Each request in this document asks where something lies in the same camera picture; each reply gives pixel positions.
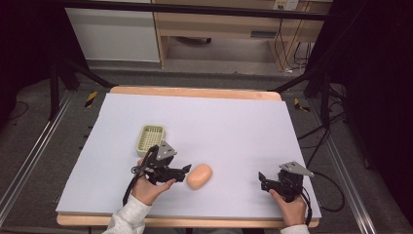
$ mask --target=gray floor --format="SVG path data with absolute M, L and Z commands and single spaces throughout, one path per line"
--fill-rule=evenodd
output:
M 300 69 L 292 73 L 278 72 L 266 43 L 259 41 L 212 40 L 211 44 L 188 42 L 174 39 L 169 49 L 169 59 L 164 69 L 159 67 L 122 67 L 127 71 L 114 71 L 113 67 L 95 67 L 95 73 L 119 84 L 168 87 L 200 87 L 221 89 L 267 90 L 300 74 Z M 27 179 L 14 205 L 2 224 L 2 228 L 23 227 L 34 233 L 58 233 L 68 229 L 76 233 L 87 233 L 86 228 L 61 227 L 56 224 L 56 196 L 61 194 L 82 146 L 85 136 L 98 115 L 107 89 L 101 88 L 89 79 L 79 76 L 81 87 L 71 93 L 72 99 L 58 124 L 53 137 L 43 150 L 36 166 Z M 294 108 L 294 99 L 302 97 L 305 83 L 282 94 L 286 101 L 297 136 L 302 136 L 319 125 L 315 113 L 318 109 L 305 112 Z M 92 107 L 83 107 L 91 91 L 98 91 Z M 0 132 L 0 194 L 7 192 L 13 178 L 19 171 L 31 147 L 47 124 L 49 116 L 48 81 L 26 87 L 19 92 L 18 106 L 11 120 Z M 331 107 L 331 116 L 342 112 L 342 107 Z M 321 132 L 300 140 L 306 160 L 318 143 Z M 357 191 L 366 207 L 377 233 L 413 233 L 392 196 L 389 194 L 380 175 L 366 170 L 362 154 L 355 142 L 349 126 L 339 118 L 331 125 L 332 139 L 346 167 L 351 173 Z M 331 152 L 324 144 L 316 154 L 310 169 L 330 176 L 339 182 L 332 163 Z M 322 178 L 312 179 L 318 199 L 328 208 L 340 205 L 337 189 Z M 323 218 L 312 233 L 360 233 L 354 211 L 346 201 L 339 213 L 321 210 Z M 94 228 L 99 233 L 103 228 Z M 266 230 L 278 233 L 277 230 Z

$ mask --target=black horizontal bar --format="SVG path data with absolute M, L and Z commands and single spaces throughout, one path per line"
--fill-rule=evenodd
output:
M 65 8 L 115 10 L 131 12 L 180 13 L 197 15 L 216 15 L 233 17 L 293 19 L 293 20 L 327 20 L 330 14 L 307 13 L 294 11 L 276 11 L 246 8 L 227 8 L 210 6 L 190 6 L 174 4 L 151 4 L 132 2 L 107 2 L 87 0 L 41 0 L 48 4 L 59 4 Z

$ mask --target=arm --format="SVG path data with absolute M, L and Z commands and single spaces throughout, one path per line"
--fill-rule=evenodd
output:
M 282 234 L 308 234 L 308 227 L 305 222 L 305 212 L 307 205 L 302 197 L 297 197 L 294 201 L 286 203 L 282 196 L 274 189 L 270 189 L 270 194 L 282 210 L 282 218 L 287 226 L 282 230 Z
M 143 233 L 145 229 L 143 219 L 148 215 L 152 203 L 174 183 L 175 179 L 171 179 L 164 184 L 154 185 L 142 173 L 131 191 L 128 202 L 112 215 L 104 234 Z

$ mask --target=person's left hand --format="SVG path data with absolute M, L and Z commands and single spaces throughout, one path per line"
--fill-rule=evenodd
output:
M 154 185 L 149 182 L 144 172 L 137 176 L 139 176 L 139 179 L 136 181 L 136 184 L 131 191 L 131 195 L 146 206 L 151 206 L 161 193 L 169 190 L 176 182 L 176 179 L 173 178 L 163 184 Z

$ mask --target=white cabinet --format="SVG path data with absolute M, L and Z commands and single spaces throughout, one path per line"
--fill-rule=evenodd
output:
M 66 12 L 87 60 L 160 62 L 152 13 L 68 8 Z

